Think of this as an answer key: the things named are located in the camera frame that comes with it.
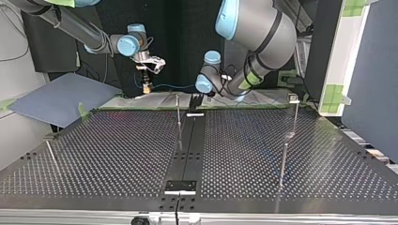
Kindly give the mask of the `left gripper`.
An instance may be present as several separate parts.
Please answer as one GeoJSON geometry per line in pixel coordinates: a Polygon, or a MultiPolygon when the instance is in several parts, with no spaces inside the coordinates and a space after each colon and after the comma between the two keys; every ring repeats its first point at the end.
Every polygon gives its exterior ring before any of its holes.
{"type": "Polygon", "coordinates": [[[198,107],[200,107],[203,102],[203,97],[204,97],[203,94],[198,94],[198,93],[192,94],[189,103],[189,110],[195,111],[198,107]]]}

